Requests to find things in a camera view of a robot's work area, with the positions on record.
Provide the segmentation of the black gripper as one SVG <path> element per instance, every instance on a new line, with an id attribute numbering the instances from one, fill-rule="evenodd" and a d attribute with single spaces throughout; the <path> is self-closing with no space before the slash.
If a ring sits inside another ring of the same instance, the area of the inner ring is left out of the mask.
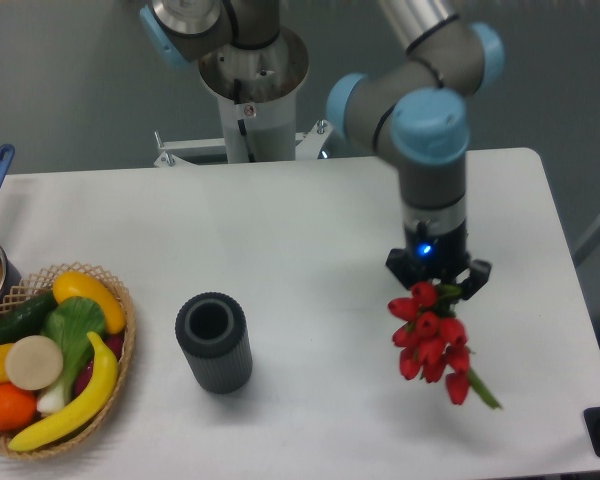
<path id="1" fill-rule="evenodd" d="M 469 300 L 489 281 L 492 263 L 470 261 L 467 250 L 466 222 L 439 235 L 431 235 L 426 226 L 405 228 L 405 247 L 393 248 L 385 261 L 388 270 L 406 288 L 421 281 L 441 280 L 452 283 L 468 269 L 459 284 L 462 300 Z"/>

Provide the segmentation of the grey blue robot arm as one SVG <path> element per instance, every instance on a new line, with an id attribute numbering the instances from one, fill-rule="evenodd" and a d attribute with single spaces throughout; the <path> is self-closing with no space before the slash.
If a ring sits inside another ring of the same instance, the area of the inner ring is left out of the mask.
<path id="1" fill-rule="evenodd" d="M 405 287 L 437 280 L 452 298 L 469 299 L 491 266 L 466 247 L 465 98 L 498 78 L 504 48 L 493 29 L 465 24 L 447 1 L 380 7 L 405 61 L 378 78 L 341 78 L 326 120 L 397 171 L 406 245 L 389 253 L 388 269 Z M 296 95 L 309 59 L 278 2 L 150 1 L 140 19 L 167 62 L 197 66 L 217 99 L 230 162 L 295 158 Z"/>

